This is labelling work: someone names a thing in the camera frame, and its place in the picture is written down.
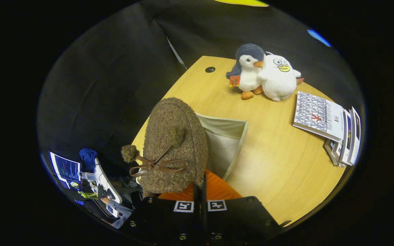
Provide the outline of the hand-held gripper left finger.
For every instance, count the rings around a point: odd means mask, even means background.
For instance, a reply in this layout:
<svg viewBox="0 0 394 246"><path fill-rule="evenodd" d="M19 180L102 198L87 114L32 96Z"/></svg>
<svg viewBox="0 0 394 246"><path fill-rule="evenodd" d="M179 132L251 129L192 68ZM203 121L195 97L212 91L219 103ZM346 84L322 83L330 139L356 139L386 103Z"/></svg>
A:
<svg viewBox="0 0 394 246"><path fill-rule="evenodd" d="M125 222L125 234L142 243L201 243L201 188L193 201L147 197Z"/></svg>

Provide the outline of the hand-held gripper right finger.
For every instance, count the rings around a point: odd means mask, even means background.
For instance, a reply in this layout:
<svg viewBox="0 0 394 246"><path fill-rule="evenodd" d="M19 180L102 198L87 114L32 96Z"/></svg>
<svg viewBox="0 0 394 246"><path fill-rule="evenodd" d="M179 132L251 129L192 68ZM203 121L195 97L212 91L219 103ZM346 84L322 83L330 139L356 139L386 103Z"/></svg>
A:
<svg viewBox="0 0 394 246"><path fill-rule="evenodd" d="M201 189L201 225L205 243L267 243L283 233L255 196L208 199L207 175Z"/></svg>

